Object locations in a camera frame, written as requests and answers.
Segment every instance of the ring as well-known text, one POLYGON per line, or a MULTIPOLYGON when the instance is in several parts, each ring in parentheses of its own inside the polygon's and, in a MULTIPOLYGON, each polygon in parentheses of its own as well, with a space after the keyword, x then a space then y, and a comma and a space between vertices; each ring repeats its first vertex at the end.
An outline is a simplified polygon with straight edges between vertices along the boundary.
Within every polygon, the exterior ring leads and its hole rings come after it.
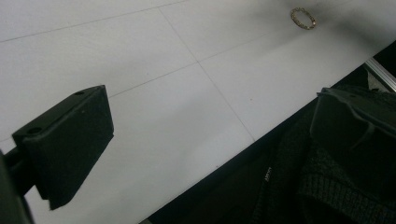
POLYGON ((305 29, 305 30, 312 30, 312 29, 314 29, 315 26, 317 25, 317 22, 315 21, 315 18, 313 18, 313 17, 311 16, 311 14, 309 14, 309 12, 307 12, 307 11, 305 10, 305 8, 303 8, 303 7, 297 7, 297 8, 295 8, 295 9, 293 9, 293 10, 291 11, 290 15, 291 15, 291 19, 294 21, 294 23, 296 23, 296 25, 300 26, 301 28, 303 28, 303 29, 305 29), (302 24, 302 23, 297 19, 296 15, 295 15, 295 12, 298 12, 298 11, 303 12, 303 13, 309 18, 309 20, 312 21, 312 25, 307 26, 307 25, 305 25, 305 24, 302 24))

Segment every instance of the ribbed fabric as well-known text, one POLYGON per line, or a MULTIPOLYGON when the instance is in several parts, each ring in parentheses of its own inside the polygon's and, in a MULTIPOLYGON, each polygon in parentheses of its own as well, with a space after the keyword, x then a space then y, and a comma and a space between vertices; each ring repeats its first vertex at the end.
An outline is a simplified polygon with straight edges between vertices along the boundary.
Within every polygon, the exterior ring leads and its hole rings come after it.
POLYGON ((323 175, 302 176, 298 194, 326 203, 358 223, 396 223, 395 211, 359 193, 356 189, 323 175))

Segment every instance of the white tabletop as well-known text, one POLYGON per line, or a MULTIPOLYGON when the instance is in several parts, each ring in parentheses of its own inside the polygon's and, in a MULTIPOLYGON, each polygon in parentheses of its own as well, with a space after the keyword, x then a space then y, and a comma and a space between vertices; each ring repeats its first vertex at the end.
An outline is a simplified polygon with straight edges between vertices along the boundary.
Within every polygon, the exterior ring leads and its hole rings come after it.
POLYGON ((3 0, 0 147, 106 85, 115 137, 75 198, 26 198, 36 223, 138 223, 389 45, 395 21, 392 0, 3 0))

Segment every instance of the silver bracelet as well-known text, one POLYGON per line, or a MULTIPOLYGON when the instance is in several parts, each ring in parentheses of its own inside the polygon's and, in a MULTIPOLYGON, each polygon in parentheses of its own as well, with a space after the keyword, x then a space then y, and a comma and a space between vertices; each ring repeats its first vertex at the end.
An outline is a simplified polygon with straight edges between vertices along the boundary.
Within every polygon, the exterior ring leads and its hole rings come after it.
POLYGON ((291 19, 294 21, 294 23, 296 23, 296 25, 300 26, 301 28, 303 28, 303 29, 305 29, 305 30, 312 30, 312 29, 314 29, 315 26, 317 25, 317 22, 315 21, 315 18, 313 18, 313 17, 311 16, 311 14, 309 14, 309 12, 307 12, 307 11, 305 10, 305 8, 303 8, 303 7, 297 7, 297 8, 295 8, 295 9, 293 9, 293 10, 291 11, 290 15, 291 15, 291 19), (298 12, 298 11, 303 12, 303 13, 309 18, 309 20, 312 21, 312 24, 311 24, 310 26, 307 26, 307 25, 305 25, 305 24, 302 24, 302 23, 297 19, 296 15, 295 15, 295 12, 298 12))

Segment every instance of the metal ring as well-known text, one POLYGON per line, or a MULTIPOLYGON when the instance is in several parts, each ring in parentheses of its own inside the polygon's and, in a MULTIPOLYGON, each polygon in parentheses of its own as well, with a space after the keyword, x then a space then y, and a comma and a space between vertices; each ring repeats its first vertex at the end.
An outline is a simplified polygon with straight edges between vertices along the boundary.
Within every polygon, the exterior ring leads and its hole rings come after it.
POLYGON ((305 10, 305 8, 303 8, 303 7, 297 7, 297 8, 295 8, 295 9, 293 9, 293 10, 291 11, 290 15, 291 15, 291 19, 294 21, 294 23, 296 23, 296 25, 300 26, 301 28, 303 28, 303 29, 305 29, 305 30, 312 30, 312 29, 314 29, 315 26, 317 25, 317 22, 315 21, 315 18, 313 18, 313 17, 311 16, 311 14, 309 14, 309 12, 307 12, 307 11, 305 10), (303 13, 309 18, 309 20, 312 21, 312 25, 307 26, 307 25, 305 25, 305 24, 302 24, 302 23, 297 19, 296 15, 295 15, 295 12, 297 12, 297 11, 303 12, 303 13))

